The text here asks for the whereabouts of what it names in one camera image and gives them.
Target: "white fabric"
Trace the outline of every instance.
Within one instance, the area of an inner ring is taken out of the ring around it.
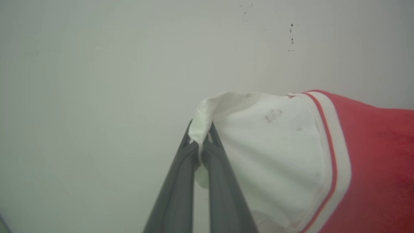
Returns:
[[[225,92],[207,98],[188,133],[200,148],[212,121],[259,230],[303,229],[332,181],[329,151],[309,102],[262,93]],[[197,171],[201,186],[206,175],[203,169]]]
[[[336,160],[336,170],[337,178],[336,185],[332,196],[327,200],[325,206],[321,209],[318,216],[316,216],[315,221],[307,229],[306,233],[317,233],[319,232],[326,221],[329,219],[331,214],[334,212],[338,204],[341,202],[345,193],[347,192],[349,185],[351,183],[351,161],[349,160],[349,154],[347,145],[345,142],[345,137],[342,132],[341,124],[338,119],[338,115],[335,110],[335,106],[332,101],[324,94],[320,92],[307,92],[312,95],[319,102],[321,109],[323,111],[324,117],[326,119],[326,124],[328,130],[330,131],[330,137],[332,140],[332,148],[334,151],[333,156]],[[322,139],[326,140],[325,129],[323,128],[322,117],[314,104],[313,100],[306,94],[293,94],[297,97],[305,99],[310,103],[317,124],[319,125],[320,132],[323,132]],[[325,150],[329,150],[329,145],[327,142],[323,143]]]

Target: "white wall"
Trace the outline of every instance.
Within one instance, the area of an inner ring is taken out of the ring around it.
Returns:
[[[0,213],[14,233],[140,232],[197,104],[220,91],[414,109],[413,12],[411,0],[0,0]]]

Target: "white stripe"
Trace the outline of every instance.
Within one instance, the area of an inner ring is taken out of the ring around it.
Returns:
[[[327,122],[328,129],[331,134],[332,144],[335,152],[336,165],[337,165],[337,184],[336,189],[326,203],[319,216],[316,218],[312,226],[307,230],[306,233],[317,233],[319,232],[324,224],[328,221],[338,204],[341,202],[345,193],[347,192],[351,183],[351,162],[349,160],[348,149],[346,146],[344,134],[342,132],[341,124],[338,119],[335,106],[332,101],[324,94],[319,92],[308,92],[315,97],[320,103],[325,119]],[[313,100],[308,97],[308,100],[312,102],[312,107],[317,110],[317,107]]]
[[[320,113],[313,102],[313,100],[305,95],[305,94],[294,94],[294,93],[288,93],[289,96],[297,96],[303,98],[309,106],[310,111],[312,112],[313,118],[315,120],[315,124],[318,128],[319,135],[320,135],[320,143],[322,145],[323,149],[323,156],[325,160],[325,180],[323,185],[323,190],[321,191],[321,194],[318,196],[318,198],[315,200],[315,202],[312,204],[312,209],[309,210],[307,215],[304,217],[304,219],[301,221],[301,224],[296,227],[293,231],[285,229],[286,232],[292,232],[292,233],[298,233],[301,232],[309,223],[309,221],[313,218],[315,215],[315,212],[318,210],[322,202],[325,200],[329,190],[331,189],[331,183],[332,183],[332,160],[330,156],[330,150],[329,150],[329,143],[328,139],[326,137],[325,128],[323,126],[322,117],[320,116]]]

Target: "red fabric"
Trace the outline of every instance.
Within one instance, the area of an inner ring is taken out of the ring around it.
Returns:
[[[352,170],[320,233],[414,233],[414,111],[318,92],[335,106]]]

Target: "white cloth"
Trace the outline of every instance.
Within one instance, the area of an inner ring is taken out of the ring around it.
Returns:
[[[263,93],[207,98],[188,132],[200,149],[212,121],[259,231],[303,229],[332,178],[309,103],[300,96]],[[202,187],[208,184],[203,167],[196,180]]]

